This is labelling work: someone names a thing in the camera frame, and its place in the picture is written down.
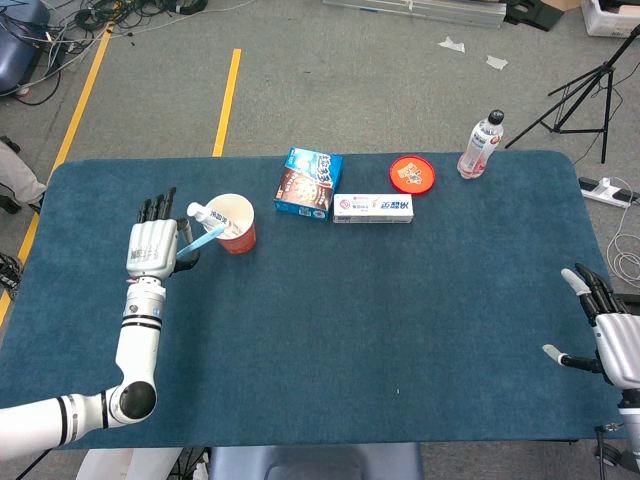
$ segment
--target yellow floor line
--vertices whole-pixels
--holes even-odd
[[[221,157],[224,149],[224,140],[227,136],[227,126],[229,125],[229,116],[231,115],[231,104],[233,103],[233,92],[236,89],[236,78],[238,77],[238,67],[240,66],[240,56],[242,50],[233,49],[231,57],[231,65],[229,66],[229,76],[227,77],[227,87],[224,90],[224,100],[222,101],[222,109],[220,110],[220,120],[218,121],[218,132],[216,140],[213,144],[213,157]]]
[[[62,145],[60,146],[60,150],[58,151],[58,156],[56,157],[56,160],[51,167],[49,179],[51,179],[51,175],[53,175],[55,169],[62,165],[67,159],[67,154],[71,149],[71,143],[73,142],[73,138],[76,135],[76,130],[78,129],[78,125],[80,124],[80,119],[82,119],[84,108],[87,106],[87,102],[89,101],[89,95],[91,94],[91,89],[93,88],[93,84],[96,81],[96,77],[98,76],[100,64],[102,63],[102,59],[104,58],[104,54],[107,50],[107,45],[109,45],[110,38],[110,29],[107,29],[100,39],[98,51],[96,52],[96,56],[93,59],[93,63],[91,64],[91,69],[89,70],[89,74],[87,75],[87,80],[84,82],[82,93],[80,94],[78,104],[76,105],[76,109],[73,112],[71,121],[69,122],[67,133],[64,136],[64,140],[62,140]],[[34,214],[31,218],[31,223],[29,224],[27,233],[25,234],[24,240],[22,241],[22,246],[20,247],[20,251],[18,252],[18,258],[23,264],[27,261],[29,253],[31,252],[33,239],[35,238],[36,230],[38,229],[39,219],[39,215],[36,214]],[[9,299],[9,294],[5,290],[2,292],[2,297],[0,297],[0,327],[2,327],[7,313],[9,312],[10,304],[11,301]]]

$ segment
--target plastic bottle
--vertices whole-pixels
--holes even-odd
[[[462,178],[478,178],[487,167],[489,155],[502,140],[504,113],[493,110],[488,118],[481,120],[471,132],[467,150],[458,160],[458,172]]]
[[[195,219],[203,225],[215,228],[218,225],[225,225],[225,232],[233,235],[240,235],[242,229],[219,212],[214,212],[210,208],[200,205],[198,202],[192,202],[187,207],[187,215],[195,217]]]

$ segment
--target white toothpaste box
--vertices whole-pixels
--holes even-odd
[[[407,194],[340,194],[333,197],[334,223],[410,223],[413,203]]]

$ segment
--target paper cup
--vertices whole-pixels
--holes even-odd
[[[238,235],[230,231],[224,231],[217,238],[218,243],[232,255],[247,253],[256,244],[256,227],[254,223],[253,206],[251,202],[242,195],[235,193],[225,193],[219,195],[207,203],[211,210],[221,213],[238,227],[241,232]],[[203,225],[209,232],[211,227]]]

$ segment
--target red lid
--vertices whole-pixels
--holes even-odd
[[[436,171],[431,164],[417,155],[397,158],[389,169],[391,184],[402,193],[422,195],[436,183]]]

